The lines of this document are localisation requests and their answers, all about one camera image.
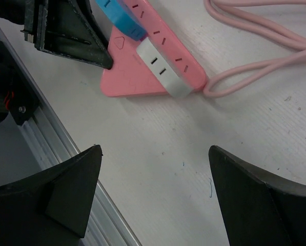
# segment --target screw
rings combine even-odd
[[[26,108],[24,106],[21,106],[18,108],[19,113],[24,114],[26,112]]]

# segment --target white desk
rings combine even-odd
[[[213,20],[202,0],[150,2],[208,76],[289,54]],[[108,34],[110,24],[92,7]],[[306,36],[306,6],[250,10]],[[218,100],[199,93],[107,98],[99,90],[101,68],[38,52],[20,26],[0,19],[0,27],[79,149],[102,146],[100,180],[143,245],[228,244],[213,183],[210,198],[211,145],[306,184],[306,65]]]

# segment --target wire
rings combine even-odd
[[[9,103],[10,103],[10,100],[12,100],[14,98],[15,94],[14,92],[12,91],[11,93],[8,91],[5,99],[4,99],[4,104],[6,105],[6,109],[9,111]]]
[[[233,19],[218,12],[212,3],[224,11],[244,21]],[[230,26],[240,28],[249,32],[253,32],[271,39],[281,45],[298,50],[297,53],[283,58],[259,61],[224,71],[212,77],[204,88],[204,95],[207,97],[223,97],[232,94],[245,86],[257,81],[267,74],[287,65],[293,65],[306,62],[306,38],[292,32],[291,30],[256,14],[237,9],[235,7],[249,6],[265,6],[265,5],[306,5],[306,0],[204,0],[207,12],[216,20],[228,24]],[[242,81],[224,89],[222,91],[212,91],[212,88],[221,80],[230,76],[260,69],[253,75],[243,79]]]

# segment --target white plug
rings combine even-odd
[[[193,88],[172,68],[172,64],[157,50],[148,37],[137,47],[137,54],[173,97],[186,97]]]

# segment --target pink power strip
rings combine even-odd
[[[193,91],[207,83],[202,66],[190,54],[147,0],[124,0],[146,29],[158,50],[182,75]],[[111,70],[104,69],[100,88],[106,96],[162,95],[167,91],[136,52],[140,42],[125,36],[113,27],[108,51],[114,59]]]

